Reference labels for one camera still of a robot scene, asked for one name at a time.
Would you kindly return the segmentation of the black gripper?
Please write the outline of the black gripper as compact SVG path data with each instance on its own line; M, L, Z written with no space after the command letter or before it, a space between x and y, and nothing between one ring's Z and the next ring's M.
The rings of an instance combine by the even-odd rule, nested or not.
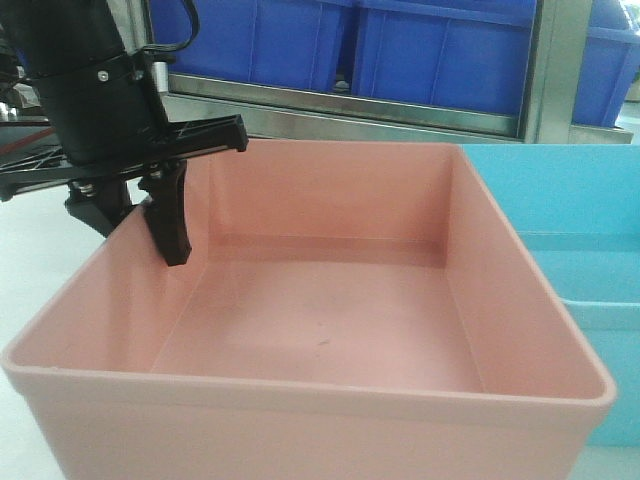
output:
M144 51L31 83L58 143L2 164L2 200L69 182L68 214L108 237L134 208L126 181L118 177L141 176L158 164L138 184L149 197L144 219L166 264L186 264L192 247L183 160L245 151L241 116L169 121Z

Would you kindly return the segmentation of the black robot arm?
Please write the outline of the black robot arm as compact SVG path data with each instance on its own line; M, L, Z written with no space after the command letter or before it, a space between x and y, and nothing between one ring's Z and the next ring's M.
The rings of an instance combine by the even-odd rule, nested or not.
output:
M178 45L128 52L104 1L5 1L1 24L57 137L49 150L2 165L2 199L66 185L68 213L106 236L131 212L127 183L137 180L157 250L170 266L186 263L187 162L244 151L243 119L170 121L152 65Z

